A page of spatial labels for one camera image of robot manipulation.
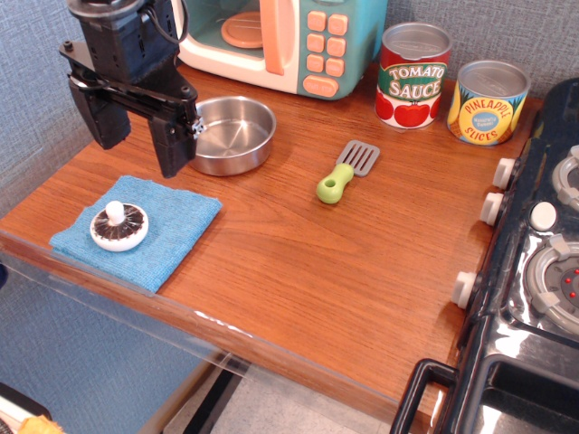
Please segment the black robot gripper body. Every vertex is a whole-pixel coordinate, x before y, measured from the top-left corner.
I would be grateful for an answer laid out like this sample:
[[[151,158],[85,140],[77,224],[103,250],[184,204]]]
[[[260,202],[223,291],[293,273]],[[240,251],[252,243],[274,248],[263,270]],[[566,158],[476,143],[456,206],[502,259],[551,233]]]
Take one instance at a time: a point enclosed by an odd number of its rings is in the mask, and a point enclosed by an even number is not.
[[[127,113],[156,117],[175,109],[188,123],[198,121],[195,89],[176,70],[188,23],[178,23],[169,1],[70,1],[81,26],[81,42],[64,42],[61,55],[70,77],[101,88]]]

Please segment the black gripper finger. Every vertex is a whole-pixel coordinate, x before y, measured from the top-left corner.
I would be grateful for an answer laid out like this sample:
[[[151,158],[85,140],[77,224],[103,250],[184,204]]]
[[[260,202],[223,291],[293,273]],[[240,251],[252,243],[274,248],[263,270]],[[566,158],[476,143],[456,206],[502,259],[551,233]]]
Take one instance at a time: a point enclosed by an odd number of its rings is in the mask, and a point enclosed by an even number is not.
[[[152,117],[150,134],[162,176],[172,178],[195,158],[196,138],[184,116]]]
[[[127,111],[101,88],[88,88],[73,77],[69,87],[77,109],[94,140],[105,150],[123,141],[131,131]]]

